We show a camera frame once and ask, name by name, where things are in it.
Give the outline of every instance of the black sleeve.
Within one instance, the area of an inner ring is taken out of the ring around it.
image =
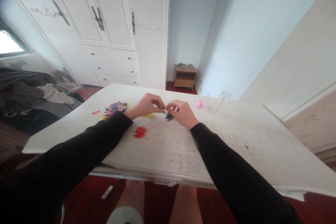
[[[292,205],[217,134],[202,123],[190,131],[238,223],[302,223]]]
[[[3,223],[52,223],[64,197],[113,150],[132,123],[116,111],[16,171],[1,188]]]

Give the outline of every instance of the glass bottle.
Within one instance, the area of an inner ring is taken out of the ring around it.
[[[227,103],[230,96],[231,96],[230,92],[223,91],[222,94],[218,97],[218,100],[217,100],[215,106],[213,107],[212,111],[218,113],[221,106],[223,106],[225,103]]]

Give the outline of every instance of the white table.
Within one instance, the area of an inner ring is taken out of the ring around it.
[[[64,118],[32,136],[23,152],[44,153],[94,125],[111,103],[131,102],[131,107],[146,92],[161,96],[165,104],[173,99],[187,101],[198,120],[217,133],[275,189],[310,191],[336,197],[336,173],[264,107],[242,101],[228,101],[221,113],[213,113],[206,107],[214,104],[216,98],[111,84]],[[201,109],[195,107],[199,99],[204,102]],[[101,113],[91,114],[97,110]],[[148,130],[141,139],[134,137],[139,126]],[[164,114],[155,114],[150,119],[135,119],[102,163],[108,167],[97,167],[92,174],[151,180],[171,186],[180,183],[214,188],[191,133],[176,120],[168,122]]]

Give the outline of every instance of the wardrobe handle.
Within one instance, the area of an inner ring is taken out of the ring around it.
[[[100,14],[100,11],[99,11],[99,8],[97,7],[97,11],[98,11],[98,16],[99,16],[99,21],[100,21],[100,24],[101,24],[101,29],[104,30],[104,25],[103,25],[103,19],[101,17],[101,14]]]
[[[94,10],[94,7],[91,6],[91,8],[92,8],[92,12],[93,12],[93,14],[94,14],[94,16],[95,16],[94,19],[97,21],[97,23],[98,23],[98,25],[99,25],[99,28],[100,28],[101,30],[103,30],[103,29],[102,29],[102,25],[100,24],[99,19],[98,19],[98,17],[97,17],[96,11]]]
[[[60,8],[58,7],[57,3],[53,0],[52,1],[54,3],[54,5],[56,6],[59,15],[64,19],[64,21],[67,23],[68,26],[70,26],[69,22],[67,21],[66,17],[64,16],[64,14],[62,13],[62,11],[60,10]]]
[[[132,12],[132,26],[133,26],[133,35],[135,35],[134,12]]]

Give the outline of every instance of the shorts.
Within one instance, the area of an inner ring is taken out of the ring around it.
[[[128,206],[114,209],[106,224],[144,224],[139,212]]]

